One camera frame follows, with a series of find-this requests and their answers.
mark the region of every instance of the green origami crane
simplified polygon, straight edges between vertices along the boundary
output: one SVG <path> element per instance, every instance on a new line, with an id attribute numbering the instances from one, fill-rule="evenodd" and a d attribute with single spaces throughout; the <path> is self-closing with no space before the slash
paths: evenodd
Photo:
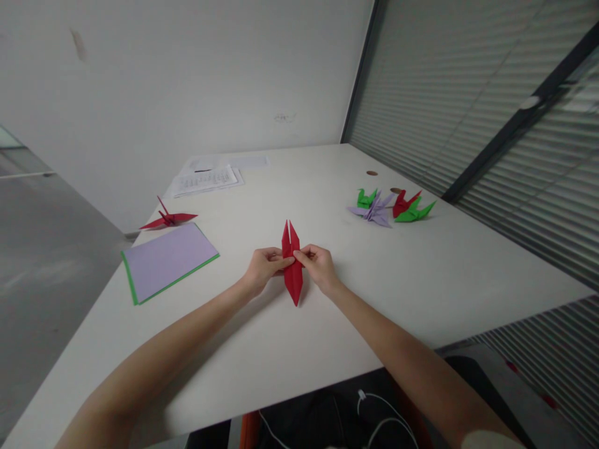
<path id="1" fill-rule="evenodd" d="M 418 207 L 418 203 L 420 203 L 421 199 L 422 199 L 421 196 L 416 198 L 416 200 L 410 205 L 410 207 L 407 209 L 407 211 L 399 214 L 397 216 L 397 218 L 395 219 L 395 221 L 399 222 L 399 223 L 408 223 L 410 221 L 417 221 L 417 220 L 421 220 L 424 217 L 426 217 L 429 214 L 429 212 L 431 211 L 432 207 L 435 205 L 436 201 L 434 201 L 433 203 L 429 204 L 424 209 L 419 211 L 417 209 L 417 207 Z"/>
<path id="2" fill-rule="evenodd" d="M 360 193 L 358 193 L 358 207 L 362 209 L 370 209 L 377 191 L 378 189 L 374 189 L 374 192 L 371 196 L 366 196 L 364 194 L 364 189 L 360 189 Z"/>

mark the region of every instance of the forearm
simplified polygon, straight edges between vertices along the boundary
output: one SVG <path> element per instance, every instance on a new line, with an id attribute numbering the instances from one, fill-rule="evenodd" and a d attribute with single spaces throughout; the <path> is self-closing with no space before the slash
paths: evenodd
<path id="1" fill-rule="evenodd" d="M 85 401 L 56 448 L 128 447 L 144 406 L 252 296 L 240 280 L 140 346 Z"/>
<path id="2" fill-rule="evenodd" d="M 514 434 L 437 354 L 340 284 L 328 296 L 354 325 L 416 407 L 453 447 L 473 430 Z"/>
<path id="3" fill-rule="evenodd" d="M 121 416 L 139 413 L 250 299 L 250 289 L 238 281 L 140 346 L 87 402 Z"/>

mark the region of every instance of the white cable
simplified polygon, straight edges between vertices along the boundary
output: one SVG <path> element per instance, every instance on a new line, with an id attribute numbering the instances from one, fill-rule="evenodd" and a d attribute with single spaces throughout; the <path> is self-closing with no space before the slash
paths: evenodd
<path id="1" fill-rule="evenodd" d="M 358 390 L 358 395 L 360 396 L 360 399 L 358 399 L 358 416 L 360 416 L 360 402 L 362 402 L 363 400 L 366 399 L 366 396 L 372 396 L 372 397 L 376 397 L 377 399 L 382 400 L 385 404 L 387 404 L 388 406 L 391 407 L 391 410 L 393 410 L 395 412 L 395 414 L 397 415 L 397 417 L 402 420 L 408 427 L 410 427 L 410 425 L 407 423 L 406 419 L 399 414 L 399 412 L 395 409 L 395 407 L 393 407 L 385 398 L 380 397 L 379 395 L 376 394 L 372 394 L 372 393 L 364 393 L 364 391 L 362 390 Z M 412 429 L 410 428 L 410 430 L 408 431 L 410 433 L 410 435 L 412 436 L 412 438 L 414 438 L 414 434 L 412 433 Z"/>
<path id="2" fill-rule="evenodd" d="M 379 431 L 379 429 L 381 428 L 381 426 L 383 424 L 385 424 L 385 423 L 387 423 L 389 421 L 397 421 L 398 423 L 400 423 L 407 430 L 408 435 L 410 435 L 410 437 L 412 438 L 412 441 L 416 445 L 416 449 L 418 449 L 418 443 L 416 442 L 416 438 L 414 436 L 414 432 L 412 432 L 412 428 L 407 423 L 406 419 L 402 415 L 399 414 L 399 412 L 395 409 L 395 407 L 393 407 L 385 398 L 382 398 L 382 397 L 380 397 L 379 395 L 376 395 L 376 394 L 364 393 L 364 391 L 358 390 L 358 395 L 360 396 L 360 399 L 358 399 L 358 410 L 357 410 L 358 416 L 360 416 L 360 402 L 362 402 L 363 400 L 365 400 L 367 396 L 372 396 L 372 397 L 376 397 L 377 399 L 382 400 L 385 404 L 387 404 L 388 406 L 390 406 L 391 410 L 393 410 L 395 412 L 395 414 L 399 417 L 399 419 L 396 419 L 396 418 L 387 418 L 387 419 L 384 419 L 383 421 L 379 422 L 379 424 L 374 429 L 374 432 L 373 432 L 373 434 L 370 437 L 370 441 L 368 442 L 368 448 L 370 448 L 370 444 L 373 442 L 373 439 L 376 436 L 376 433 Z"/>
<path id="3" fill-rule="evenodd" d="M 381 429 L 382 425 L 391 421 L 397 421 L 398 423 L 400 423 L 408 432 L 408 434 L 410 435 L 410 437 L 412 437 L 412 441 L 414 442 L 414 444 L 416 445 L 416 449 L 418 449 L 418 443 L 416 443 L 416 439 L 414 438 L 414 436 L 412 435 L 412 433 L 410 432 L 410 429 L 408 426 L 406 426 L 403 422 L 401 422 L 400 420 L 398 420 L 397 418 L 386 418 L 383 421 L 379 422 L 379 425 L 374 429 L 373 434 L 370 436 L 370 440 L 368 440 L 368 446 L 367 449 L 370 449 L 370 445 L 373 443 L 374 437 L 376 437 L 377 432 Z"/>
<path id="4" fill-rule="evenodd" d="M 260 414 L 260 418 L 262 418 L 262 420 L 264 421 L 264 424 L 266 424 L 266 428 L 268 429 L 268 431 L 270 432 L 270 435 L 281 445 L 283 446 L 285 449 L 290 449 L 288 446 L 285 446 L 283 444 L 283 442 L 281 440 L 279 440 L 276 435 L 273 433 L 272 430 L 270 430 L 270 426 L 268 425 L 268 421 L 266 421 L 266 418 L 262 415 L 262 411 L 259 410 L 258 413 Z"/>

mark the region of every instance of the origami crane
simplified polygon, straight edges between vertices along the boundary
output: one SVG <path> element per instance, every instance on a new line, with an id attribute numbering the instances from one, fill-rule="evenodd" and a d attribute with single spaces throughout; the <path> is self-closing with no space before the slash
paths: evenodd
<path id="1" fill-rule="evenodd" d="M 358 207 L 362 209 L 369 209 L 374 201 L 377 189 L 374 189 L 374 192 L 370 196 L 366 196 L 364 194 L 364 189 L 360 189 L 359 192 L 360 193 L 358 193 Z"/>
<path id="2" fill-rule="evenodd" d="M 401 192 L 399 192 L 399 196 L 397 197 L 397 199 L 395 200 L 395 205 L 393 206 L 393 218 L 397 218 L 397 216 L 405 211 L 407 211 L 410 207 L 410 205 L 416 201 L 416 198 L 418 198 L 420 196 L 420 194 L 422 193 L 422 190 L 418 193 L 416 193 L 411 200 L 406 201 L 404 199 L 405 195 L 406 195 L 406 191 L 402 190 Z"/>
<path id="3" fill-rule="evenodd" d="M 381 201 L 381 192 L 377 192 L 368 210 L 360 207 L 349 207 L 348 210 L 351 213 L 360 215 L 362 218 L 364 218 L 364 220 L 373 221 L 377 225 L 390 228 L 391 225 L 387 221 L 387 210 L 385 209 L 385 206 L 391 201 L 392 197 L 393 193 Z"/>
<path id="4" fill-rule="evenodd" d="M 289 220 L 289 231 L 287 230 L 287 220 L 285 220 L 283 244 L 281 246 L 284 258 L 293 257 L 293 251 L 300 250 L 299 241 L 300 239 L 295 233 L 295 229 L 293 229 L 291 220 Z M 301 286 L 304 283 L 303 275 L 301 273 L 301 263 L 295 261 L 290 266 L 285 268 L 283 275 L 285 277 L 285 286 L 287 287 L 287 291 L 291 295 L 293 304 L 295 304 L 297 307 L 300 303 Z"/>
<path id="5" fill-rule="evenodd" d="M 154 220 L 153 222 L 148 223 L 145 226 L 142 226 L 140 229 L 159 228 L 161 226 L 176 226 L 179 223 L 183 223 L 185 221 L 189 221 L 192 218 L 197 217 L 197 215 L 193 215 L 193 214 L 170 214 L 170 213 L 168 213 L 166 206 L 162 203 L 162 200 L 160 199 L 160 197 L 158 197 L 158 201 L 164 208 L 164 212 L 165 212 L 165 213 L 162 213 L 162 211 L 160 211 L 160 210 L 158 211 L 158 213 L 160 213 L 160 216 L 162 218 L 159 218 L 158 220 Z"/>
<path id="6" fill-rule="evenodd" d="M 432 207 L 435 205 L 436 201 L 432 202 L 431 204 L 429 204 L 428 206 L 426 206 L 424 209 L 422 210 L 418 210 L 418 203 L 420 203 L 420 200 L 422 199 L 421 196 L 419 196 L 418 198 L 416 198 L 416 200 L 410 204 L 410 207 L 408 207 L 408 209 L 399 214 L 395 221 L 400 222 L 400 223 L 407 223 L 410 221 L 417 221 L 417 220 L 421 220 L 424 217 L 426 217 L 429 212 L 431 211 Z"/>

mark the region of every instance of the red origami crane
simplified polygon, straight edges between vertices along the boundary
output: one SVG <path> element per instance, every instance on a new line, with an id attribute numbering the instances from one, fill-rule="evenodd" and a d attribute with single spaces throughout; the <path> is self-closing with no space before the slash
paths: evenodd
<path id="1" fill-rule="evenodd" d="M 401 192 L 399 192 L 399 196 L 395 200 L 395 205 L 393 206 L 393 218 L 397 218 L 397 216 L 399 216 L 399 214 L 407 211 L 410 208 L 410 205 L 416 201 L 416 198 L 418 198 L 421 193 L 422 193 L 422 190 L 420 192 L 416 193 L 412 197 L 411 200 L 406 201 L 406 200 L 404 200 L 406 191 L 402 190 Z"/>
<path id="2" fill-rule="evenodd" d="M 166 206 L 162 203 L 160 197 L 158 197 L 158 201 L 160 202 L 162 207 L 164 207 L 165 213 L 162 213 L 162 211 L 160 210 L 158 211 L 162 218 L 154 220 L 153 222 L 148 223 L 145 226 L 142 226 L 140 229 L 159 228 L 160 226 L 176 226 L 179 223 L 183 223 L 184 221 L 189 221 L 192 218 L 197 217 L 197 215 L 193 214 L 170 214 L 168 213 Z"/>
<path id="3" fill-rule="evenodd" d="M 285 230 L 283 232 L 283 257 L 293 257 L 293 251 L 300 250 L 300 239 L 293 229 L 291 221 L 289 221 L 289 231 L 287 230 L 287 221 L 285 221 Z M 301 273 L 301 263 L 295 261 L 290 266 L 285 268 L 285 286 L 293 299 L 293 304 L 297 307 L 300 303 L 301 286 L 304 282 Z"/>

